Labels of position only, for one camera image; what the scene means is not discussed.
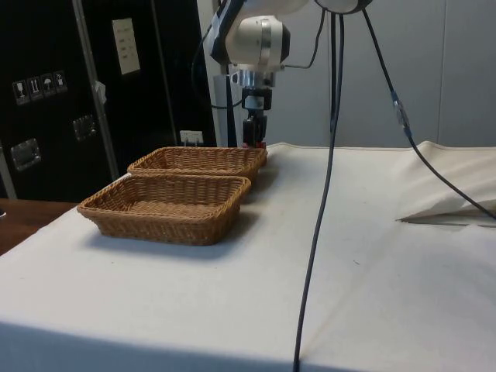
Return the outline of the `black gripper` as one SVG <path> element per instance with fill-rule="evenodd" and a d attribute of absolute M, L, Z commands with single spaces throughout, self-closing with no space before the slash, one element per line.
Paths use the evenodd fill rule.
<path fill-rule="evenodd" d="M 243 144 L 264 145 L 267 131 L 267 117 L 263 111 L 272 107 L 270 88 L 243 88 L 242 107 L 248 111 L 243 121 Z"/>

